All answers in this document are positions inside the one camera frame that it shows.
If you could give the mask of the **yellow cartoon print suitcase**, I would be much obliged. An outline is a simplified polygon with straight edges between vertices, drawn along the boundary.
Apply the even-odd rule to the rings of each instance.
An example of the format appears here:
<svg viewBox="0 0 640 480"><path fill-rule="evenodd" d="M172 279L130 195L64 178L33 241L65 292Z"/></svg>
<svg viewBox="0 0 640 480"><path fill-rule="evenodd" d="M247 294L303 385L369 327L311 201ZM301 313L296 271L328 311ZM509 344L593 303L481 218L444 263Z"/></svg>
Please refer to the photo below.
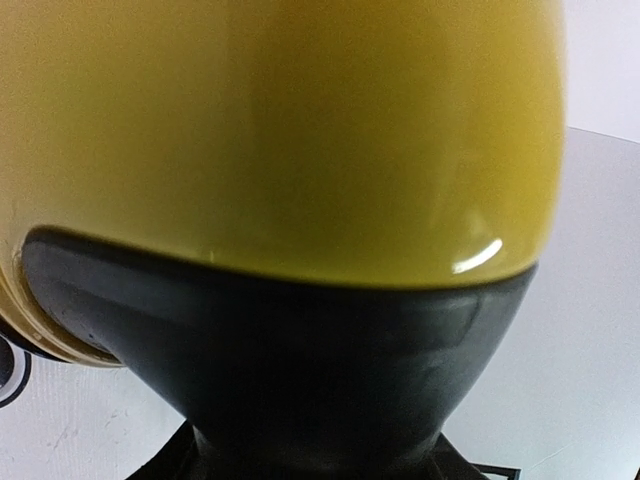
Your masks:
<svg viewBox="0 0 640 480"><path fill-rule="evenodd" d="M558 1L5 1L1 335L185 419L139 479L478 479L553 220Z"/></svg>

